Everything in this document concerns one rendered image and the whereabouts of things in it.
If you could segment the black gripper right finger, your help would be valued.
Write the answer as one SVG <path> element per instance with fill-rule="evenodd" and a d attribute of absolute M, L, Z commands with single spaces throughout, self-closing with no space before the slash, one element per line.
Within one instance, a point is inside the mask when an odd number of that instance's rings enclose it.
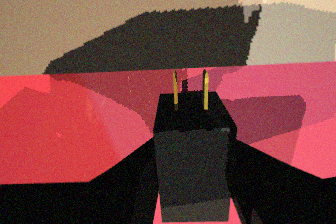
<path fill-rule="evenodd" d="M 240 224 L 336 224 L 336 177 L 316 177 L 237 139 L 231 199 Z"/>

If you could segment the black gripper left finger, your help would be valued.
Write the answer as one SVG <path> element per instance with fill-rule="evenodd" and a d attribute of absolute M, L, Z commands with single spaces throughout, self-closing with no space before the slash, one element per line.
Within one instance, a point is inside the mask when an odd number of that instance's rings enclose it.
<path fill-rule="evenodd" d="M 154 137 L 90 181 L 0 184 L 0 224 L 153 224 Z"/>

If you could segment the black two-prong charger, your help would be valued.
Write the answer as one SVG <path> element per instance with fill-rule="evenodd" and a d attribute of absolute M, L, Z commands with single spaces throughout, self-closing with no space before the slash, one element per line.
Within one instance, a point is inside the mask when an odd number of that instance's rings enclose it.
<path fill-rule="evenodd" d="M 153 128 L 162 223 L 228 222 L 237 126 L 217 92 L 160 94 Z"/>

